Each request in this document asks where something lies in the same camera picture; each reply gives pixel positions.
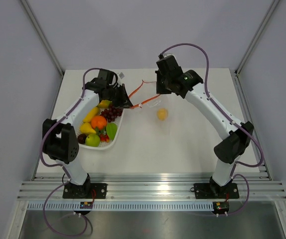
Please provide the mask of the yellow peach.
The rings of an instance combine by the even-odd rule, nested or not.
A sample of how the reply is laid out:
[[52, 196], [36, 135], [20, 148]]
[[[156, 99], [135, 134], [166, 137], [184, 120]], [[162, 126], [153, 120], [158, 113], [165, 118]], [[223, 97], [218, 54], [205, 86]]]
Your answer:
[[160, 121], [164, 121], [168, 118], [168, 110], [165, 108], [160, 108], [157, 110], [156, 116]]

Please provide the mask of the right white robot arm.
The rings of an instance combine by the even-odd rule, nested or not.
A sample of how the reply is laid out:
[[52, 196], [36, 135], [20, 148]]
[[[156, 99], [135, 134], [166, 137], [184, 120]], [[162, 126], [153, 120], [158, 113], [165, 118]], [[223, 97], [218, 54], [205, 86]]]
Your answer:
[[254, 126], [249, 121], [241, 122], [221, 105], [214, 104], [213, 98], [205, 93], [203, 79], [193, 70], [183, 72], [173, 55], [160, 55], [156, 64], [157, 94], [175, 93], [187, 100], [206, 117], [221, 138], [221, 142], [214, 147], [218, 161], [209, 181], [209, 189], [214, 197], [222, 197], [232, 182], [234, 164], [250, 144]]

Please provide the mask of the clear zip top bag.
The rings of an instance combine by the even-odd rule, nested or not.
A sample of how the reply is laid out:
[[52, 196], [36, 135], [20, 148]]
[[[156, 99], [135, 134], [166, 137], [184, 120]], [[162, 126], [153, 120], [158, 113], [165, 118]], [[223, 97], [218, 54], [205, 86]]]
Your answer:
[[[138, 117], [144, 129], [149, 129], [155, 134], [170, 134], [169, 96], [156, 93], [156, 81], [141, 80], [139, 86], [130, 93], [130, 100], [134, 105], [131, 112]], [[168, 110], [168, 118], [164, 121], [160, 121], [156, 116], [160, 108]]]

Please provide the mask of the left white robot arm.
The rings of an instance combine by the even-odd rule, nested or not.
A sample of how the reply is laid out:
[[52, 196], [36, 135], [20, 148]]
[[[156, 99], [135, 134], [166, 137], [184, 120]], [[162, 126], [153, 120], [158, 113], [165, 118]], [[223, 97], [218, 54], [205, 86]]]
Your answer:
[[117, 109], [129, 109], [132, 103], [125, 86], [118, 83], [115, 72], [100, 68], [98, 76], [87, 82], [82, 79], [82, 92], [79, 98], [62, 116], [57, 119], [46, 119], [42, 124], [42, 141], [40, 161], [46, 167], [44, 156], [54, 160], [52, 167], [62, 167], [68, 181], [64, 192], [69, 198], [86, 198], [92, 191], [89, 174], [83, 169], [78, 158], [79, 142], [76, 127], [90, 109], [102, 100], [109, 100]]

